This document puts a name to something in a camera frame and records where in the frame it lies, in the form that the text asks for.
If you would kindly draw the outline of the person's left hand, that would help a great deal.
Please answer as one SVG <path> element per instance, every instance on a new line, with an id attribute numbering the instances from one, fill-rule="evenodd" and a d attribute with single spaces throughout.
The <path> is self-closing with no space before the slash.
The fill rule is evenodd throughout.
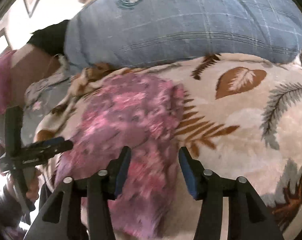
<path id="1" fill-rule="evenodd" d="M 41 172 L 35 168 L 33 172 L 33 178 L 28 184 L 28 191 L 26 193 L 26 197 L 33 203 L 39 198 L 39 176 L 41 175 Z M 14 197 L 16 200 L 18 198 L 16 197 L 16 193 L 14 191 L 14 179 L 11 176 L 11 174 L 7 174 L 6 176 L 7 183 L 6 188 L 10 195 Z"/>

